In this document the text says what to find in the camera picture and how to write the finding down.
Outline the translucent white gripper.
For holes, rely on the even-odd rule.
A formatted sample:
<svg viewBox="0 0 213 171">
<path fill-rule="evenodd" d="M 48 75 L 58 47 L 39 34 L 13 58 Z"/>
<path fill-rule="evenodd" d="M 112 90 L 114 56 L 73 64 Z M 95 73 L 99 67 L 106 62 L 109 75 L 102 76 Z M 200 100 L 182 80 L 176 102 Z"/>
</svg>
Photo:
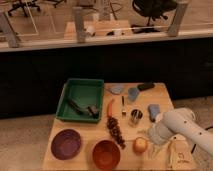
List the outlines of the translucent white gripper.
<svg viewBox="0 0 213 171">
<path fill-rule="evenodd" d="M 149 139 L 157 145 L 162 145 L 166 143 L 166 127 L 162 122 L 157 122 L 153 124 L 148 129 L 148 137 Z"/>
</svg>

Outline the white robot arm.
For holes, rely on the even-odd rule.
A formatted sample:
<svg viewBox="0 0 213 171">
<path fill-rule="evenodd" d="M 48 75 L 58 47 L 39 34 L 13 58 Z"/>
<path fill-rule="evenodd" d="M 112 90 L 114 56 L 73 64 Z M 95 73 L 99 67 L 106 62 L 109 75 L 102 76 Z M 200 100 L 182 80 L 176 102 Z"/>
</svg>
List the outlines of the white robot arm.
<svg viewBox="0 0 213 171">
<path fill-rule="evenodd" d="M 176 108 L 164 112 L 148 129 L 148 137 L 156 145 L 167 143 L 177 134 L 190 139 L 213 156 L 213 133 L 195 123 L 195 115 L 189 108 Z"/>
</svg>

